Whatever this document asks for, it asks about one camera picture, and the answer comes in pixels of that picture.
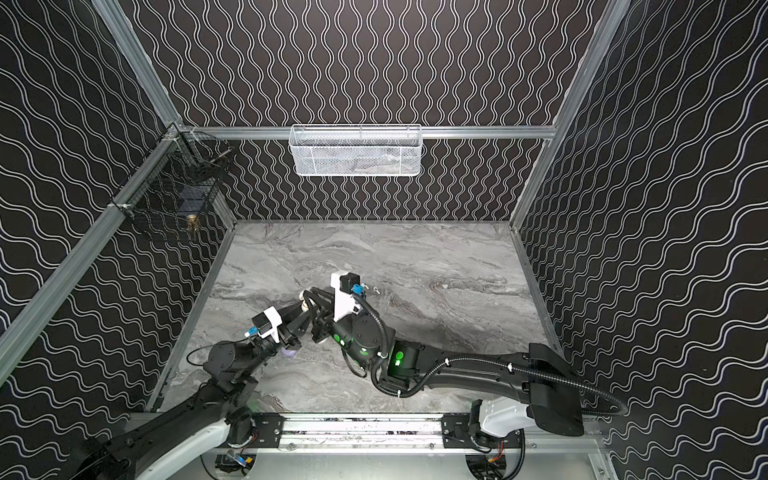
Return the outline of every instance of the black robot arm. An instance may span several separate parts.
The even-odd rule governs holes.
[[[336,273],[332,286],[334,293],[313,287],[303,291],[294,304],[256,315],[246,338],[204,347],[210,351],[202,367],[211,378],[194,395],[135,430],[107,442],[83,444],[70,457],[80,463],[72,478],[146,477],[143,472],[156,468],[171,454],[178,455],[180,445],[213,424],[226,426],[222,430],[225,438],[217,442],[230,447],[246,445],[253,438],[253,417],[246,402],[257,384],[251,374],[280,350],[294,354],[310,328],[314,342],[333,338],[349,368],[358,376],[370,375],[373,386],[386,395],[407,398],[426,386],[489,392],[525,406],[527,421],[569,436],[584,433],[582,414],[621,415],[627,411],[611,394],[579,383],[569,365],[545,345],[532,343],[527,353],[479,355],[400,339],[365,300],[359,276]],[[610,412],[582,409],[579,390],[603,396],[619,408]],[[479,404],[472,405],[470,414],[472,441],[477,438],[481,446],[495,445],[509,429],[497,434],[489,434],[487,429],[481,432]]]

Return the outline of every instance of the aluminum frame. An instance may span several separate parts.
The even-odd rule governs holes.
[[[245,453],[280,454],[414,454],[474,455],[473,449],[445,449],[442,414],[379,413],[322,414],[286,413],[280,445],[271,449],[246,448]],[[599,455],[601,437],[585,434],[564,437],[525,429],[526,455],[569,453]],[[226,454],[226,448],[210,453]]]
[[[174,126],[147,156],[144,163],[128,179],[114,197],[115,204],[125,204],[147,179],[168,149],[175,145],[177,130]],[[0,384],[11,375],[29,347],[38,338],[53,315],[77,286],[85,272],[91,268],[99,253],[107,245],[125,220],[125,215],[113,204],[105,207],[83,237],[16,316],[0,337]]]
[[[554,324],[552,318],[549,316],[547,303],[541,295],[536,275],[533,273],[533,266],[528,259],[528,252],[525,251],[525,245],[523,245],[523,240],[520,238],[520,233],[515,227],[510,227],[510,231],[512,234],[512,243],[515,245],[515,251],[518,254],[518,260],[520,261],[520,267],[523,269],[525,280],[528,282],[528,289],[531,291],[531,298],[536,307],[538,318],[544,327],[544,334],[547,336],[547,341],[549,341],[549,344],[559,356],[564,356],[563,347],[560,345],[560,339],[554,332]]]
[[[555,116],[555,135],[541,149],[534,163],[533,171],[528,176],[528,181],[525,182],[520,200],[518,200],[515,210],[512,212],[510,222],[513,227],[519,228],[528,214],[528,210],[531,208],[541,184],[544,183],[547,172],[549,172],[549,167],[554,162],[554,158],[560,150],[565,136],[568,135],[568,131],[571,129],[571,124],[576,118],[581,103],[584,101],[584,97],[592,85],[594,76],[603,63],[614,35],[616,35],[621,21],[624,20],[624,16],[627,14],[630,3],[631,0],[609,0],[605,5],[600,23],[595,28],[594,34],[589,41],[589,46],[587,46],[587,51],[584,53],[581,66],[576,71],[571,86],[568,87],[565,100],[560,106],[560,111]]]
[[[222,140],[288,140],[291,127],[180,127],[182,131],[201,132]],[[422,138],[429,140],[484,138],[544,138],[555,136],[555,128],[544,126],[422,126]]]
[[[144,47],[141,46],[131,21],[125,15],[118,0],[93,0],[93,6],[136,74],[136,79],[147,94],[157,116],[166,127],[180,124],[181,115],[171,101],[160,77],[157,76],[157,71],[144,51]]]
[[[211,263],[210,271],[206,275],[205,281],[203,281],[203,286],[200,288],[200,292],[197,294],[197,298],[195,298],[192,305],[192,310],[190,310],[189,315],[187,315],[187,320],[184,322],[184,326],[181,327],[181,333],[176,339],[174,348],[170,351],[168,360],[163,366],[163,371],[157,379],[157,384],[154,386],[152,395],[147,401],[147,405],[144,408],[146,412],[153,412],[156,410],[155,402],[167,390],[168,381],[175,375],[181,357],[184,355],[184,350],[187,348],[187,344],[192,337],[192,332],[194,332],[195,326],[197,326],[197,321],[200,319],[200,315],[205,307],[205,303],[208,301],[210,291],[214,288],[216,278],[219,276],[219,270],[221,270],[221,267],[224,265],[224,260],[227,257],[227,252],[229,252],[229,249],[232,246],[232,239],[234,236],[235,230],[233,228],[228,229],[227,233],[224,235],[224,239],[221,241],[219,250],[216,253],[216,258]]]

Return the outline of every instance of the white wire basket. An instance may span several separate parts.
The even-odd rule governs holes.
[[[288,146],[304,176],[413,177],[422,171],[422,126],[305,125]]]

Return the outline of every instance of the wavy line pattern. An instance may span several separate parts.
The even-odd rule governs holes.
[[[0,389],[0,478],[64,475],[83,438],[143,410],[223,240],[155,244],[126,222]]]
[[[87,0],[0,4],[0,333],[164,132]]]
[[[625,480],[768,475],[768,4],[634,0],[521,229]]]
[[[121,4],[188,124],[539,125],[605,0]]]
[[[417,177],[300,177],[285,141],[244,141],[222,186],[247,220],[508,220],[541,140],[425,141]]]

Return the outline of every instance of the gray marble tabletop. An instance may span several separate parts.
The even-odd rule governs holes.
[[[369,302],[401,338],[478,353],[546,343],[504,223],[242,223],[187,351],[242,338],[252,316],[296,301],[304,288],[328,287],[337,270],[362,277]],[[309,334],[296,357],[278,354],[254,376],[257,411],[466,412],[488,398],[460,389],[385,396],[347,369],[335,342],[315,344]],[[182,360],[162,409],[206,379]]]

